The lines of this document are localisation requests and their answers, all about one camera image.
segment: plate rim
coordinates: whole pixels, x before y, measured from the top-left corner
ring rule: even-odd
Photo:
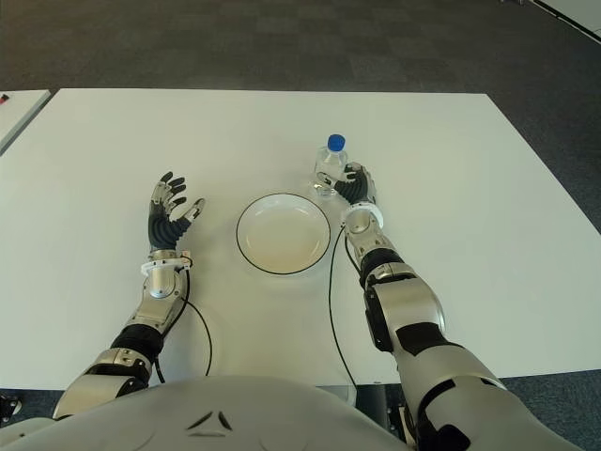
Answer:
[[[314,261],[313,263],[311,263],[309,266],[302,268],[301,270],[298,271],[293,271],[293,272],[273,272],[273,271],[268,271],[268,270],[264,270],[263,268],[256,266],[247,256],[246,254],[244,254],[244,251],[242,251],[242,248],[240,247],[240,241],[238,238],[238,230],[239,230],[239,226],[240,226],[240,220],[242,219],[242,216],[244,216],[244,213],[246,213],[246,210],[249,209],[252,205],[254,205],[255,203],[257,203],[259,200],[264,199],[265,197],[271,197],[273,195],[293,195],[295,197],[300,197],[303,200],[306,200],[307,202],[309,202],[310,204],[314,205],[319,212],[321,213],[321,215],[323,216],[323,218],[326,220],[326,225],[328,226],[328,244],[326,245],[326,247],[324,248],[323,253],[321,254],[321,256],[319,256],[319,258]],[[319,263],[319,261],[321,261],[321,259],[326,255],[326,253],[328,252],[328,249],[330,248],[330,243],[331,243],[331,227],[330,227],[330,221],[328,221],[328,216],[326,216],[326,213],[324,212],[324,210],[322,210],[318,204],[316,204],[314,201],[312,201],[311,199],[308,199],[307,197],[303,196],[303,195],[299,195],[299,194],[294,194],[294,193],[271,193],[271,194],[265,194],[262,195],[260,197],[258,197],[257,199],[253,200],[250,204],[248,204],[246,206],[246,208],[242,211],[242,213],[240,214],[238,221],[236,222],[236,246],[238,247],[238,250],[240,251],[240,253],[242,254],[242,256],[244,257],[244,259],[246,261],[248,261],[251,265],[253,265],[255,268],[257,268],[258,270],[262,271],[262,272],[266,272],[267,274],[274,274],[274,275],[290,275],[290,274],[297,274],[299,272],[303,272],[303,271],[307,271],[309,268],[313,268],[317,263]]]

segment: gray carpet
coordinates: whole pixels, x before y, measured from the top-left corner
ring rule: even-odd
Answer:
[[[601,45],[532,4],[1,1],[4,89],[485,92],[601,230]],[[600,371],[507,385],[601,450]],[[22,417],[50,412],[56,394],[23,396]]]

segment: white table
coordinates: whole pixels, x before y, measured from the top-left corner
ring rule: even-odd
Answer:
[[[50,91],[0,91],[2,94],[9,99],[0,105],[0,155],[50,97]]]
[[[331,253],[278,277],[234,235],[255,198],[308,190],[332,132],[374,176],[385,231],[438,293],[450,340],[500,377],[601,367],[599,234],[487,96],[64,89],[0,159],[0,386],[62,389],[110,345],[140,300],[148,199],[169,169],[208,200],[180,248],[193,252],[212,373],[347,383]],[[341,207],[325,207],[333,229]],[[341,248],[332,304],[348,364],[359,383],[397,382]],[[206,350],[188,312],[162,354],[166,379],[202,374]]]
[[[543,0],[543,2],[591,31],[601,28],[599,0]]]

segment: white plate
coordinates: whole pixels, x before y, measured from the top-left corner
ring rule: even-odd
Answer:
[[[321,209],[294,194],[270,194],[249,205],[236,227],[238,248],[258,269],[292,274],[315,265],[330,244]]]

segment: blue bottle cap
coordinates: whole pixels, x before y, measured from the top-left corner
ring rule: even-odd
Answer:
[[[328,138],[328,149],[332,152],[339,152],[345,148],[346,139],[342,134],[331,134]]]

